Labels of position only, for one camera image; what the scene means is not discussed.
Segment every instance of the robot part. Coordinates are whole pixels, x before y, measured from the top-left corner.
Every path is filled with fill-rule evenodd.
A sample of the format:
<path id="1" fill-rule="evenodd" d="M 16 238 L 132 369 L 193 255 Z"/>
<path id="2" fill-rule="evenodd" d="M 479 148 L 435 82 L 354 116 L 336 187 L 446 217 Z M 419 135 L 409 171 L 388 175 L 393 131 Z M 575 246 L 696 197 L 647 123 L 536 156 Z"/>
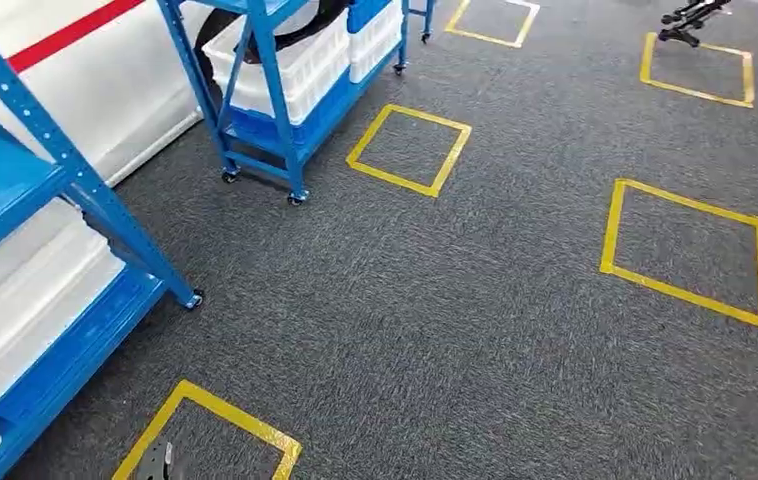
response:
<path id="1" fill-rule="evenodd" d="M 723 7 L 732 0 L 689 0 L 685 7 L 674 10 L 672 14 L 662 16 L 664 25 L 659 32 L 659 40 L 679 40 L 694 48 L 700 46 L 700 39 L 690 33 L 690 30 L 700 30 L 706 26 L 706 21 L 723 11 Z"/>

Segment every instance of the yellow tape square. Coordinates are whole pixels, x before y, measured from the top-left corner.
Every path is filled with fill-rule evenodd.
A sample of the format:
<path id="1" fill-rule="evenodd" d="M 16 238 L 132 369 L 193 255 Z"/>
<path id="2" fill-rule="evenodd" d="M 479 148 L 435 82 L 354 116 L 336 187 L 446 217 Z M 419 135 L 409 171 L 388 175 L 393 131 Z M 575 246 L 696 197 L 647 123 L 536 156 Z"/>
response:
<path id="1" fill-rule="evenodd" d="M 513 5 L 520 5 L 522 7 L 529 8 L 529 14 L 526 16 L 526 19 L 523 21 L 523 25 L 520 27 L 520 32 L 518 32 L 517 38 L 513 42 L 502 40 L 500 38 L 489 37 L 487 35 L 482 35 L 480 33 L 468 32 L 466 30 L 459 30 L 458 28 L 456 28 L 456 23 L 458 23 L 459 19 L 461 19 L 461 16 L 464 14 L 465 10 L 467 10 L 467 7 L 470 5 L 470 0 L 461 1 L 461 4 L 459 4 L 455 13 L 453 13 L 453 16 L 450 18 L 450 21 L 447 22 L 447 26 L 444 27 L 444 31 L 455 33 L 457 35 L 464 35 L 465 37 L 475 38 L 477 40 L 483 40 L 485 42 L 496 43 L 497 45 L 503 45 L 505 47 L 520 48 L 523 46 L 523 41 L 526 40 L 526 35 L 529 34 L 529 30 L 532 28 L 532 22 L 534 22 L 535 17 L 538 16 L 538 10 L 541 9 L 541 6 L 536 5 L 534 3 L 525 2 L 523 0 L 506 0 L 506 2 L 511 3 Z"/>
<path id="2" fill-rule="evenodd" d="M 653 290 L 671 295 L 681 300 L 685 300 L 686 302 L 691 302 L 695 305 L 700 305 L 701 307 L 712 309 L 718 313 L 728 315 L 735 319 L 741 320 L 742 322 L 756 325 L 758 327 L 758 314 L 751 313 L 746 310 L 741 310 L 709 297 L 697 295 L 696 293 L 689 292 L 673 285 L 668 285 L 658 280 L 645 277 L 644 275 L 631 272 L 625 268 L 618 267 L 614 264 L 618 228 L 620 227 L 620 214 L 621 209 L 623 208 L 623 197 L 626 192 L 626 187 L 632 187 L 645 193 L 649 193 L 650 195 L 655 195 L 657 197 L 678 203 L 680 205 L 684 205 L 686 207 L 694 208 L 702 212 L 718 215 L 730 220 L 734 220 L 736 222 L 741 222 L 746 225 L 753 226 L 756 229 L 756 260 L 758 265 L 758 217 L 743 215 L 720 207 L 716 207 L 714 205 L 691 200 L 690 198 L 685 198 L 674 193 L 666 192 L 664 190 L 645 185 L 635 180 L 619 178 L 615 180 L 615 188 L 612 192 L 612 204 L 609 209 L 609 221 L 606 226 L 606 236 L 603 241 L 603 256 L 600 259 L 600 271 L 603 273 L 616 275 L 625 280 L 629 280 L 630 282 L 635 282 L 639 285 L 643 285 L 645 287 L 652 288 Z"/>
<path id="3" fill-rule="evenodd" d="M 373 140 L 373 137 L 376 136 L 376 132 L 379 131 L 379 128 L 382 127 L 382 124 L 385 123 L 385 120 L 393 112 L 420 118 L 450 128 L 455 128 L 459 131 L 459 136 L 456 138 L 453 147 L 450 149 L 450 153 L 447 154 L 447 158 L 444 159 L 444 163 L 441 165 L 441 169 L 438 170 L 438 175 L 435 176 L 435 180 L 432 181 L 432 185 L 423 185 L 421 183 L 413 182 L 392 173 L 379 170 L 376 167 L 371 167 L 370 165 L 359 163 L 358 159 L 361 157 L 362 152 L 364 152 L 364 149 L 367 147 L 370 141 Z M 364 135 L 361 137 L 358 143 L 356 143 L 355 147 L 353 147 L 349 155 L 347 155 L 347 164 L 359 172 L 381 178 L 382 180 L 414 190 L 415 192 L 421 193 L 423 195 L 437 197 L 438 193 L 441 191 L 441 187 L 444 186 L 444 182 L 450 175 L 450 170 L 452 170 L 453 166 L 456 164 L 456 160 L 458 160 L 458 157 L 461 154 L 461 149 L 464 147 L 464 144 L 467 143 L 467 139 L 470 137 L 471 130 L 472 129 L 470 128 L 470 125 L 454 122 L 452 120 L 438 117 L 426 112 L 421 112 L 413 108 L 389 103 L 388 105 L 385 105 L 382 111 L 379 112 L 379 115 L 373 119 L 373 121 L 370 123 L 370 126 L 367 127 L 367 131 L 364 132 Z"/>
<path id="4" fill-rule="evenodd" d="M 149 422 L 146 430 L 143 431 L 138 441 L 129 450 L 126 458 L 117 467 L 117 471 L 114 472 L 112 480 L 124 480 L 129 478 L 132 471 L 137 466 L 143 454 L 146 452 L 146 448 L 150 443 L 161 433 L 161 430 L 167 425 L 167 421 L 176 412 L 176 408 L 182 400 L 190 400 L 199 404 L 202 407 L 208 409 L 211 413 L 221 417 L 238 428 L 242 428 L 247 432 L 255 435 L 264 442 L 278 448 L 282 451 L 282 461 L 279 462 L 279 466 L 273 473 L 274 480 L 285 480 L 291 476 L 291 470 L 294 464 L 297 462 L 297 457 L 302 450 L 302 445 L 293 438 L 285 435 L 284 433 L 276 430 L 270 425 L 258 420 L 250 414 L 244 412 L 238 407 L 230 405 L 222 399 L 214 396 L 206 390 L 194 385 L 193 383 L 182 380 L 176 385 L 176 388 L 167 397 L 164 405 Z"/>
<path id="5" fill-rule="evenodd" d="M 756 87 L 753 73 L 753 54 L 750 52 L 742 52 L 734 48 L 718 47 L 716 45 L 709 45 L 701 43 L 700 48 L 708 50 L 715 50 L 718 52 L 730 53 L 732 55 L 741 56 L 741 63 L 744 69 L 743 81 L 744 81 L 744 100 L 737 100 L 734 98 L 724 98 L 711 93 L 701 92 L 698 90 L 692 90 L 690 88 L 680 87 L 679 85 L 672 85 L 670 83 L 660 82 L 650 78 L 650 69 L 653 64 L 653 50 L 656 47 L 656 39 L 658 35 L 655 33 L 648 33 L 644 41 L 644 55 L 641 58 L 641 71 L 639 78 L 647 85 L 654 87 L 664 88 L 665 90 L 672 90 L 674 92 L 684 93 L 685 95 L 691 95 L 692 97 L 702 98 L 705 100 L 711 100 L 713 102 L 725 103 L 727 105 L 733 105 L 736 107 L 753 108 L 753 100 L 756 99 Z"/>

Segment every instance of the metal stand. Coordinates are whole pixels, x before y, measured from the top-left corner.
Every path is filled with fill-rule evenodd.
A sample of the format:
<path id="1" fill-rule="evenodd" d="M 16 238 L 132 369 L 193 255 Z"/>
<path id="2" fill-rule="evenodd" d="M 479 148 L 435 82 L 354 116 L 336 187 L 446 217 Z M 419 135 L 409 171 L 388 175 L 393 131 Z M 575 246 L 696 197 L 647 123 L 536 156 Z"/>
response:
<path id="1" fill-rule="evenodd" d="M 288 202 L 291 205 L 300 205 L 308 199 L 309 192 L 305 189 L 303 182 L 303 167 L 305 163 L 311 158 L 317 148 L 320 147 L 356 100 L 361 97 L 378 72 L 387 65 L 394 54 L 398 55 L 398 61 L 394 65 L 394 70 L 398 75 L 402 73 L 406 66 L 407 15 L 404 16 L 401 27 L 402 41 L 394 47 L 361 83 L 348 84 L 340 95 L 336 95 L 336 98 L 330 99 L 329 102 L 326 102 L 324 98 L 321 101 L 323 111 L 317 117 L 319 126 L 307 135 L 308 138 L 305 142 L 296 143 L 294 141 L 294 127 L 289 121 L 285 97 L 282 91 L 279 65 L 276 61 L 273 31 L 276 26 L 302 7 L 306 3 L 306 0 L 196 0 L 198 3 L 247 16 L 243 37 L 238 42 L 238 45 L 235 46 L 236 61 L 232 66 L 228 86 L 226 91 L 223 92 L 224 101 L 219 109 L 215 107 L 211 92 L 208 90 L 206 78 L 203 76 L 196 56 L 193 53 L 193 45 L 188 40 L 187 33 L 182 25 L 179 4 L 184 0 L 157 1 L 167 21 L 170 36 L 173 38 L 173 43 L 176 45 L 176 49 L 182 59 L 182 64 L 190 79 L 191 86 L 202 108 L 206 125 L 214 136 L 214 143 L 223 164 L 221 178 L 226 183 L 232 183 L 237 179 L 237 175 L 242 167 L 249 167 L 284 179 L 290 185 L 291 192 L 288 195 Z M 403 0 L 402 3 L 403 13 L 405 14 L 408 12 L 408 0 Z M 258 46 L 258 54 L 261 57 L 261 64 L 273 105 L 275 116 L 273 120 L 275 121 L 277 137 L 275 141 L 241 131 L 240 128 L 233 125 L 231 120 L 230 110 L 234 107 L 230 105 L 228 99 L 232 98 L 235 81 L 240 73 L 241 64 L 243 63 L 241 59 L 244 57 L 250 32 L 253 33 Z M 235 141 L 283 158 L 285 160 L 285 168 L 271 165 L 246 153 L 234 151 L 231 146 Z"/>

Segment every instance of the red stripe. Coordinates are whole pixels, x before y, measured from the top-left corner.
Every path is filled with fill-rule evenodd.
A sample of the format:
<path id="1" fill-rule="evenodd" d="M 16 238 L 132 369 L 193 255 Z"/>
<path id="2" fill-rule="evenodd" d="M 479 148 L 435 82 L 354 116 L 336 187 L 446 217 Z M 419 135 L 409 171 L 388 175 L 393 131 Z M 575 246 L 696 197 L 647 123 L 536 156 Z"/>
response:
<path id="1" fill-rule="evenodd" d="M 80 40 L 85 35 L 114 20 L 120 15 L 143 3 L 144 0 L 114 0 L 100 7 L 52 35 L 27 47 L 8 58 L 14 72 L 20 73 L 49 58 L 64 48 Z"/>

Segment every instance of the shelf leg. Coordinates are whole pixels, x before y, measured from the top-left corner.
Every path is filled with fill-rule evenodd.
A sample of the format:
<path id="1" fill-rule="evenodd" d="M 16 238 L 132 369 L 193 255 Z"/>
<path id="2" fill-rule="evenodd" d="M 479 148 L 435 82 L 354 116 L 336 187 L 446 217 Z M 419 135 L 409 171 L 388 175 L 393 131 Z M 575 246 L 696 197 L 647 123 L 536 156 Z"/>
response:
<path id="1" fill-rule="evenodd" d="M 199 102 L 199 106 L 202 109 L 203 120 L 214 137 L 214 144 L 217 148 L 217 153 L 220 154 L 223 170 L 228 173 L 236 174 L 238 171 L 237 165 L 232 159 L 226 156 L 226 152 L 230 150 L 229 140 L 218 128 L 218 111 L 214 105 L 214 100 L 211 98 L 211 93 L 208 91 L 208 81 L 202 74 L 202 69 L 194 54 L 193 45 L 191 45 L 190 40 L 188 40 L 187 32 L 182 24 L 182 15 L 181 12 L 179 12 L 178 2 L 175 0 L 157 1 L 158 6 L 161 8 L 161 13 L 164 15 L 164 19 L 167 22 L 167 30 L 170 32 L 170 38 L 176 46 L 176 51 L 179 53 L 179 58 L 182 60 L 182 66 L 185 68 L 185 73 L 191 83 L 191 88 L 193 88 L 196 100 Z M 226 98 L 228 97 L 224 92 L 224 104 L 227 102 Z"/>
<path id="2" fill-rule="evenodd" d="M 438 0 L 426 0 L 426 18 L 423 20 L 423 34 L 426 38 L 432 34 L 432 14 L 435 12 L 435 2 Z"/>
<path id="3" fill-rule="evenodd" d="M 400 33 L 402 33 L 402 41 L 400 42 L 400 57 L 399 62 L 395 65 L 395 69 L 398 73 L 406 66 L 406 44 L 408 43 L 408 0 L 403 0 L 403 23 L 400 26 Z M 427 10 L 431 2 L 427 1 Z"/>
<path id="4" fill-rule="evenodd" d="M 180 303 L 188 308 L 195 307 L 201 297 L 196 295 L 173 269 L 114 191 L 105 185 L 82 152 L 20 81 L 1 55 L 0 100 L 59 165 L 71 175 L 75 174 L 72 188 L 68 188 L 64 193 L 121 239 L 144 262 L 150 273 L 165 282 Z"/>
<path id="5" fill-rule="evenodd" d="M 117 194 L 99 179 L 96 172 L 82 172 L 78 181 L 65 193 L 82 210 L 106 228 L 142 263 L 144 270 L 158 277 L 176 300 L 186 308 L 194 308 L 202 296 L 194 292 L 185 279 L 173 268 L 161 250 L 149 238 L 137 220 L 126 210 Z"/>
<path id="6" fill-rule="evenodd" d="M 273 104 L 273 112 L 276 118 L 276 130 L 282 142 L 285 155 L 285 166 L 288 169 L 288 182 L 291 185 L 289 198 L 298 198 L 299 203 L 305 200 L 308 192 L 303 185 L 302 163 L 297 156 L 294 145 L 293 128 L 288 117 L 288 107 L 285 104 L 285 95 L 282 91 L 282 78 L 279 75 L 279 63 L 276 60 L 276 44 L 273 39 L 273 25 L 270 18 L 265 14 L 266 5 L 262 0 L 249 0 L 249 20 L 255 34 L 258 45 L 258 55 L 261 57 L 261 66 L 267 79 L 267 89 L 270 92 L 270 101 Z"/>

